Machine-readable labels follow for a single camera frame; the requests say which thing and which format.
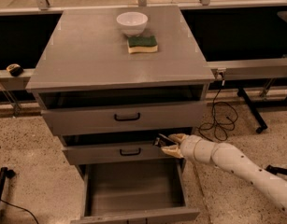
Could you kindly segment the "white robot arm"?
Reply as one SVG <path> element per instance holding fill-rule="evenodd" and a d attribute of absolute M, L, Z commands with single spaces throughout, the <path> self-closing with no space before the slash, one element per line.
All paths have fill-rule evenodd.
<path fill-rule="evenodd" d="M 164 154 L 212 165 L 252 184 L 287 215 L 287 181 L 252 162 L 240 149 L 228 143 L 215 143 L 197 135 L 159 135 Z"/>

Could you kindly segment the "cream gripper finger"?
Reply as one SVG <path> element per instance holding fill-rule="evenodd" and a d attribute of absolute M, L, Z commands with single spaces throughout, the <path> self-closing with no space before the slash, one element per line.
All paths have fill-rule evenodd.
<path fill-rule="evenodd" d="M 173 133 L 168 136 L 173 142 L 177 144 L 181 144 L 189 135 L 186 133 Z"/>
<path fill-rule="evenodd" d="M 164 152 L 164 154 L 182 159 L 183 155 L 181 154 L 180 148 L 177 145 L 169 146 L 169 147 L 161 147 L 161 150 Z"/>

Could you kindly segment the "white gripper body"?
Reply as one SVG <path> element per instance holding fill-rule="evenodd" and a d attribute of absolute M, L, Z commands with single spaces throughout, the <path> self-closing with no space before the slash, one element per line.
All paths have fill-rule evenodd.
<path fill-rule="evenodd" d="M 186 161 L 212 164 L 211 154 L 215 143 L 197 135 L 184 135 L 180 142 L 180 152 Z"/>

